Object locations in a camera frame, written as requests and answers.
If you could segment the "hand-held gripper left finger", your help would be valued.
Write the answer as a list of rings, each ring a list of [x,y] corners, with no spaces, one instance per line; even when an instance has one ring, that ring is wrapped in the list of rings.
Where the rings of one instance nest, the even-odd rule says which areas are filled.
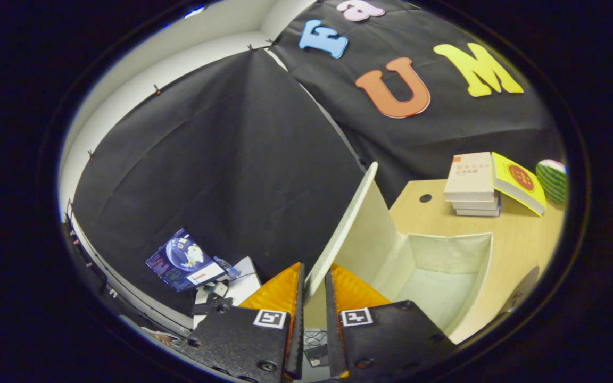
[[[216,304],[187,337],[192,359],[239,380],[302,378],[305,266],[297,262],[233,306]]]

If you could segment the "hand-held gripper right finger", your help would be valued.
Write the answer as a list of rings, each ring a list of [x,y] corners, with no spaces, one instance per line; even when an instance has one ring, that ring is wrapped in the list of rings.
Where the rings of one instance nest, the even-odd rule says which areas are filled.
[[[416,303],[391,302],[339,265],[331,265],[325,276],[325,294],[334,380],[404,380],[457,351]]]

